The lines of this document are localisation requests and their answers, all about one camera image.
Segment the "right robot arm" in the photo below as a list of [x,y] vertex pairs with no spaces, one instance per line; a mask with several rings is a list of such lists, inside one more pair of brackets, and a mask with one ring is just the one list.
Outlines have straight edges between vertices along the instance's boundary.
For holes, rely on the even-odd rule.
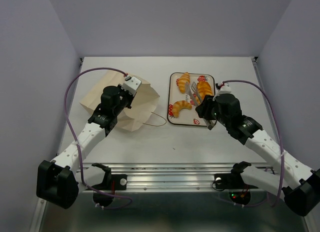
[[320,173],[299,162],[278,145],[253,118],[242,114],[233,94],[206,95],[196,107],[200,118],[222,124],[228,134],[263,158],[279,175],[255,168],[249,162],[236,163],[230,173],[219,174],[218,189],[240,188],[244,184],[280,196],[288,208],[308,215],[320,202]]

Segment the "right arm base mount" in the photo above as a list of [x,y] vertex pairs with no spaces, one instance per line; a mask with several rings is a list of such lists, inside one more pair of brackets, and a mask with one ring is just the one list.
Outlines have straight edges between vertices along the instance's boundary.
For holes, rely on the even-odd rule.
[[230,201],[248,206],[251,201],[251,189],[258,189],[258,187],[246,184],[239,174],[233,173],[217,173],[213,176],[211,187],[219,192],[227,191]]

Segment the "beige paper bag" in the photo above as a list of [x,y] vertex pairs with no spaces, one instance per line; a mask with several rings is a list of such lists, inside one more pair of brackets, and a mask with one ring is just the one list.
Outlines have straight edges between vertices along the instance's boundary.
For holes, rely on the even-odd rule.
[[[141,85],[133,99],[131,108],[125,108],[117,117],[117,128],[133,132],[140,129],[142,125],[160,127],[167,122],[166,119],[160,115],[158,115],[161,119],[160,124],[152,124],[149,122],[149,119],[155,114],[155,109],[158,105],[160,96],[148,81],[142,78],[140,78],[140,80]],[[108,71],[80,100],[80,104],[90,114],[93,113],[94,109],[101,101],[103,89],[106,86],[122,84],[124,81],[125,79],[122,74]]]

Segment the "metal tongs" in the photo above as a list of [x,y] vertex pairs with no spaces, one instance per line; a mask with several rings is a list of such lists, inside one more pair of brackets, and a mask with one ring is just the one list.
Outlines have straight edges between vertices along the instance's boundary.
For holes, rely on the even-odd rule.
[[[190,83],[186,82],[185,93],[190,96],[190,99],[193,101],[193,103],[195,104],[196,107],[198,107],[202,103],[202,99],[200,97],[200,94],[198,92],[198,89],[197,89],[197,86],[195,83],[190,84]],[[205,122],[206,127],[209,130],[212,130],[215,127],[215,125],[217,124],[217,122],[209,121],[206,119],[203,119],[203,121]]]

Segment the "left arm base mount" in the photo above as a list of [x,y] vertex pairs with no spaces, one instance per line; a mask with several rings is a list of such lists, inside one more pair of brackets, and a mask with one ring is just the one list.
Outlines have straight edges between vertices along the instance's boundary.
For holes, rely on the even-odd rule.
[[111,206],[116,198],[124,198],[122,195],[116,195],[116,191],[125,191],[127,189],[128,176],[126,174],[112,174],[110,167],[100,163],[94,163],[94,168],[99,168],[103,173],[101,181],[94,184],[92,187],[101,191],[103,194],[94,191],[93,201],[96,207],[101,209],[116,209]]

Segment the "fake croissant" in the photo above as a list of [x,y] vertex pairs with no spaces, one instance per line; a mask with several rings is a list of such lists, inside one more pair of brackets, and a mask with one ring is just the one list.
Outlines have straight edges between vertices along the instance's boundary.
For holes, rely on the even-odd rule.
[[190,83],[190,74],[188,72],[183,73],[181,77],[176,80],[176,85],[182,94],[186,92],[186,83]]

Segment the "fake orange bread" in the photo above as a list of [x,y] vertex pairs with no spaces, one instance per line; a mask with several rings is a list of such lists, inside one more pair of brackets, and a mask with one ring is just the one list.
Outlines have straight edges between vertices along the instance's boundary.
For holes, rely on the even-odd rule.
[[192,104],[187,102],[187,101],[185,101],[185,100],[176,101],[172,106],[172,114],[173,114],[174,118],[178,118],[179,117],[180,111],[182,109],[191,110],[192,109]]

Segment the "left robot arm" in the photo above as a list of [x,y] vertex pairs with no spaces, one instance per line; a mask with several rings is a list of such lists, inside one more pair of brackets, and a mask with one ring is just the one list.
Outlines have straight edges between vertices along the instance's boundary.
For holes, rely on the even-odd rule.
[[118,122],[118,115],[130,108],[141,81],[131,77],[117,86],[103,89],[100,103],[80,135],[62,153],[38,166],[36,195],[64,209],[71,207],[78,194],[86,189],[110,189],[117,183],[111,169],[101,163],[83,168],[83,160],[104,140]]

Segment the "fake twisted bread loaf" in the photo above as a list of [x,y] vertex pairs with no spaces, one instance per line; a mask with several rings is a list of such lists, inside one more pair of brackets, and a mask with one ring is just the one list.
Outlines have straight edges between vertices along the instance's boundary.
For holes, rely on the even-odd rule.
[[209,95],[209,96],[214,95],[210,84],[206,81],[198,82],[196,87],[197,87],[197,92],[195,94],[195,99],[198,104],[201,103],[201,101],[205,98],[206,95]]

